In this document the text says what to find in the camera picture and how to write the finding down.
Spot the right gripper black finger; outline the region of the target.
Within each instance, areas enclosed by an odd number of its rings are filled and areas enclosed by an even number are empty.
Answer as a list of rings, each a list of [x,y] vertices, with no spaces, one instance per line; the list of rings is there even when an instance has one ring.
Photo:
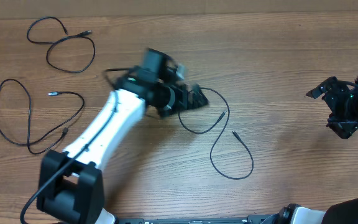
[[[329,77],[325,81],[321,82],[316,88],[308,91],[306,93],[306,96],[313,98],[313,99],[317,99],[322,94],[326,93],[332,87],[332,85],[336,82],[337,82],[336,77]]]
[[[341,139],[350,138],[358,130],[358,122],[355,121],[330,122],[326,126],[333,130]]]

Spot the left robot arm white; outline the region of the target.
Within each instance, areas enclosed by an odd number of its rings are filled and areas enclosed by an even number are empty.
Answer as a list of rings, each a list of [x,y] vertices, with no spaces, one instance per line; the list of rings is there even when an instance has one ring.
[[[62,152],[49,151],[41,163],[38,210],[63,223],[117,223],[104,207],[103,170],[148,106],[161,118],[208,104],[198,85],[181,81],[182,67],[124,68],[97,117]]]

